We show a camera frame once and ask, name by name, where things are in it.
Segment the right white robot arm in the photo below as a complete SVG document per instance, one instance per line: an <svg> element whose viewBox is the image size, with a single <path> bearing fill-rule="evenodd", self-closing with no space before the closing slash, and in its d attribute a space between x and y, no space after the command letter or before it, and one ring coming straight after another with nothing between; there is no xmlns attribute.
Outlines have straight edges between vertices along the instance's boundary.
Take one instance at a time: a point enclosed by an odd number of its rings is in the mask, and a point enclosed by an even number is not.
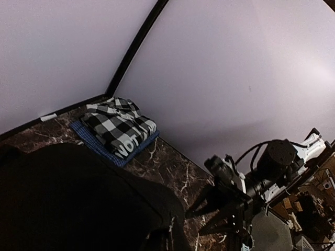
<svg viewBox="0 0 335 251"><path fill-rule="evenodd" d="M333 145L313 128L301 143L264 141L237 160L213 155L204 166L214 183L200 191L185 216L192 219L212 213L198 231L200 236L223 234L228 250L255 250L263 242L253 234L259 215L268 215L271 204L306 181L331 150Z"/></svg>

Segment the black long sleeve shirt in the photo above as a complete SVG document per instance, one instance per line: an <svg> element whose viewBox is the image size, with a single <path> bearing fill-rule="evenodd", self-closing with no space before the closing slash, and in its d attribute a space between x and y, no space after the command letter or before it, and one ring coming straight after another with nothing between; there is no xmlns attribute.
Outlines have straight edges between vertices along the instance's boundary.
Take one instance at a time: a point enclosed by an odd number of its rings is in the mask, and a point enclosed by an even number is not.
<svg viewBox="0 0 335 251"><path fill-rule="evenodd" d="M168 187L83 146L1 147L1 250L190 250Z"/></svg>

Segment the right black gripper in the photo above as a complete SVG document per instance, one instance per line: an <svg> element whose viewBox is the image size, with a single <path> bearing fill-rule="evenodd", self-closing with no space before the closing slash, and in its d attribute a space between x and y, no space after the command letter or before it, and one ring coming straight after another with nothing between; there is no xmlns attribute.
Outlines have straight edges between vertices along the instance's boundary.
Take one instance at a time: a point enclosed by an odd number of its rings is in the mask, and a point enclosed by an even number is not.
<svg viewBox="0 0 335 251"><path fill-rule="evenodd" d="M186 210L187 219L218 212L199 230L200 236L227 235L227 250L251 246L252 200L240 192L223 186L205 186Z"/></svg>

